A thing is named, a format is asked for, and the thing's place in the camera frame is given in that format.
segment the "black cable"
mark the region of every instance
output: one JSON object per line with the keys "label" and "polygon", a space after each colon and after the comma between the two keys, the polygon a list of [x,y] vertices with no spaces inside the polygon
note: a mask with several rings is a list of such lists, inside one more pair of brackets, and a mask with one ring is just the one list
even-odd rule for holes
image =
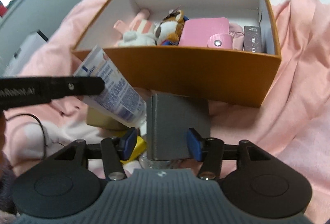
{"label": "black cable", "polygon": [[44,147],[43,147],[43,155],[42,155],[42,159],[44,160],[47,156],[46,154],[46,147],[47,147],[47,142],[46,142],[46,134],[45,134],[45,130],[44,130],[44,127],[41,123],[41,121],[36,117],[34,116],[33,114],[29,114],[29,113],[22,113],[22,114],[17,114],[17,115],[14,115],[8,119],[6,119],[6,121],[11,121],[12,119],[14,118],[17,118],[17,117],[20,117],[20,116],[29,116],[29,117],[32,117],[34,118],[40,125],[40,128],[41,128],[41,131],[42,131],[42,136],[44,137]]}

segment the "white device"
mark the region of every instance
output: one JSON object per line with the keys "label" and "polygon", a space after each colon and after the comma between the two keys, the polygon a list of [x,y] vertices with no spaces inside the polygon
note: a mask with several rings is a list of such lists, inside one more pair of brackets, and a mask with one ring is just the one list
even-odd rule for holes
{"label": "white device", "polygon": [[12,77],[18,75],[34,52],[45,45],[47,41],[48,38],[40,30],[28,35],[19,49],[14,53],[3,76]]}

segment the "screw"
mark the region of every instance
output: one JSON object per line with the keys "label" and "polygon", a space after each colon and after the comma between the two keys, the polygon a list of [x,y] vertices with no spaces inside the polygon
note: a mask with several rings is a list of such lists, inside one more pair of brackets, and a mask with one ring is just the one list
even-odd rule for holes
{"label": "screw", "polygon": [[68,84],[69,90],[73,91],[75,89],[75,86],[72,83]]}
{"label": "screw", "polygon": [[108,175],[108,177],[113,181],[117,181],[124,179],[125,175],[121,172],[112,172]]}
{"label": "screw", "polygon": [[216,175],[212,172],[202,172],[200,175],[199,175],[199,178],[200,179],[203,179],[203,180],[212,180],[212,179],[215,179],[216,178]]}

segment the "pink card holder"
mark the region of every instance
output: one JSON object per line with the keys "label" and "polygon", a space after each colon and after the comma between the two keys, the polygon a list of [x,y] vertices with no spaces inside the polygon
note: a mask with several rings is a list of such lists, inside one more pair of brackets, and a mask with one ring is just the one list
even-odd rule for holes
{"label": "pink card holder", "polygon": [[221,18],[190,19],[185,22],[179,46],[232,49],[229,20]]}

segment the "pink blanket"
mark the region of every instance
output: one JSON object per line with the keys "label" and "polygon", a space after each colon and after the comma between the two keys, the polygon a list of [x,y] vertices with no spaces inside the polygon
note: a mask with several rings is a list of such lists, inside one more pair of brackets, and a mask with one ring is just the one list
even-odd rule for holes
{"label": "pink blanket", "polygon": [[[71,75],[79,61],[70,54],[85,27],[106,0],[83,0],[62,22],[49,43],[22,72]],[[210,101],[212,136],[228,144],[248,139],[277,156],[312,184],[306,216],[314,223],[330,218],[330,0],[271,0],[282,48],[282,63],[260,109]],[[99,142],[108,133],[87,126],[86,105],[70,97],[49,105],[12,109],[6,116],[32,113],[47,130],[47,154],[77,139]],[[9,122],[5,153],[20,174],[42,156],[42,133],[28,117]],[[196,163],[186,162],[193,167]],[[91,164],[101,169],[100,162]],[[222,174],[235,169],[225,162]]]}

